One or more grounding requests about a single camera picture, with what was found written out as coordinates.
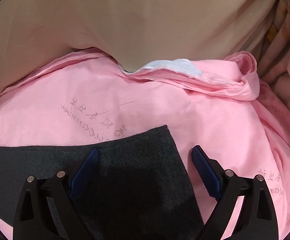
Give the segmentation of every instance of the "tan cloth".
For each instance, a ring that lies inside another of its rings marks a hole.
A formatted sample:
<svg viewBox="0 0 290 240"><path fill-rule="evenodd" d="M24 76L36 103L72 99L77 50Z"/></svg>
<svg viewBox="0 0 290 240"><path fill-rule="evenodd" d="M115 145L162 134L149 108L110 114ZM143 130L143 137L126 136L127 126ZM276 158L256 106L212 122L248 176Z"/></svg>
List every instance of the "tan cloth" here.
<svg viewBox="0 0 290 240"><path fill-rule="evenodd" d="M275 1L2 0L0 92L73 48L98 47L128 71L157 59L254 51Z"/></svg>

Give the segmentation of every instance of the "ridged blue pad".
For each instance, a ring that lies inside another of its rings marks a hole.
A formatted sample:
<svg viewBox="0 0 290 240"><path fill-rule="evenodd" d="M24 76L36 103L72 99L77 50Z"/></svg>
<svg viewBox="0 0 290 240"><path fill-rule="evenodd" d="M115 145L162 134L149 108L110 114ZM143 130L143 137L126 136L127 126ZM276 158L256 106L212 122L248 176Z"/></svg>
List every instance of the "ridged blue pad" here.
<svg viewBox="0 0 290 240"><path fill-rule="evenodd" d="M93 148L69 183L70 189L68 197L70 199L78 198L82 195L98 161L99 151Z"/></svg>
<svg viewBox="0 0 290 240"><path fill-rule="evenodd" d="M220 201L222 197L221 181L205 159L204 155L196 146L192 150L192 161L208 191L208 194L215 198L217 202Z"/></svg>

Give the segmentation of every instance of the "dark gray towel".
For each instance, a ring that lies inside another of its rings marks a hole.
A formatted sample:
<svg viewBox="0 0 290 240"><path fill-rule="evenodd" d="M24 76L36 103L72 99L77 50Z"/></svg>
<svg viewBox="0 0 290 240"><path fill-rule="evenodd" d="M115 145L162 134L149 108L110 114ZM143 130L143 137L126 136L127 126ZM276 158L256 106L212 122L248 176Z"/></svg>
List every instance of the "dark gray towel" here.
<svg viewBox="0 0 290 240"><path fill-rule="evenodd" d="M99 164L74 205L97 240L195 239L203 221L167 126L95 145L0 147L0 218L13 224L29 175L52 177L93 147Z"/></svg>

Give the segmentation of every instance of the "pink cloth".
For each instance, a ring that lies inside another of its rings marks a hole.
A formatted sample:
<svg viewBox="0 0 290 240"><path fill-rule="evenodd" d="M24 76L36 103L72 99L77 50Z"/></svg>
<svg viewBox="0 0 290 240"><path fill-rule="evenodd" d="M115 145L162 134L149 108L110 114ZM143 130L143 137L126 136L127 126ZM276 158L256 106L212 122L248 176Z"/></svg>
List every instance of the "pink cloth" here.
<svg viewBox="0 0 290 240"><path fill-rule="evenodd" d="M201 75L125 74L103 52L68 54L0 96L0 146L93 144L167 124L205 222L216 201L191 162L196 144L239 176L264 175L283 239L290 231L290 112L264 84L256 100L260 84L251 54L192 63ZM240 197L223 238L241 205ZM10 227L2 231L11 234Z"/></svg>

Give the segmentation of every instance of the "dark gray fabric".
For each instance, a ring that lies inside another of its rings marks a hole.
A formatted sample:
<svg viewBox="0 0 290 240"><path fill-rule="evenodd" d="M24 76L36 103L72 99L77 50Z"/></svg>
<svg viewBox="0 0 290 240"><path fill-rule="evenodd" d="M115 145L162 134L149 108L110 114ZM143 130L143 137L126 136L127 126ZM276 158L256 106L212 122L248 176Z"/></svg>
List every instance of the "dark gray fabric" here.
<svg viewBox="0 0 290 240"><path fill-rule="evenodd" d="M12 225L29 175L51 177L93 147L99 164L74 205L97 240L195 239L203 222L167 126L89 146L0 147L0 218Z"/></svg>

